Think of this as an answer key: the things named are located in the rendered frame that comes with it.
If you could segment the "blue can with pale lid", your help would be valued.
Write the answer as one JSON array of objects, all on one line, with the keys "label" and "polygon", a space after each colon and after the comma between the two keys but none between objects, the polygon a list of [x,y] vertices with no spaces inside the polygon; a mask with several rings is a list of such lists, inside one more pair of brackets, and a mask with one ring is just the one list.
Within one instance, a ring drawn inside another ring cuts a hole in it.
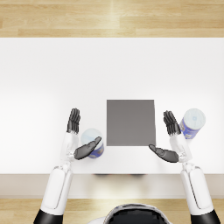
[{"label": "blue can with pale lid", "polygon": [[82,144],[92,144],[96,138],[100,138],[100,140],[99,143],[94,147],[94,150],[89,154],[90,158],[98,158],[104,152],[102,133],[98,129],[86,129],[80,138]]},{"label": "blue can with pale lid", "polygon": [[205,123],[206,117],[204,113],[197,108],[191,108],[185,112],[179,127],[185,139],[193,139]]}]

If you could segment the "dark round robot body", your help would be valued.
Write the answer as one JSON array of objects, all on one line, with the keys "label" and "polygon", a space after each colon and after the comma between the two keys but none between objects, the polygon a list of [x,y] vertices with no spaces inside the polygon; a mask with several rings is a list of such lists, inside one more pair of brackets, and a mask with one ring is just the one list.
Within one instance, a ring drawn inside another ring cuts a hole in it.
[{"label": "dark round robot body", "polygon": [[154,206],[130,203],[116,206],[107,216],[91,220],[88,224],[172,224]]}]

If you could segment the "dark grey square mat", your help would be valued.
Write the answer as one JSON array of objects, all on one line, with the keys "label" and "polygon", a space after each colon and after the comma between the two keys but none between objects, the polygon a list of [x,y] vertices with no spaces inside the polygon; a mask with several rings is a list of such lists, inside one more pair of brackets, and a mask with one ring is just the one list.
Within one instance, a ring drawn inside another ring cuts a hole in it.
[{"label": "dark grey square mat", "polygon": [[156,143],[153,100],[107,100],[107,146]]}]

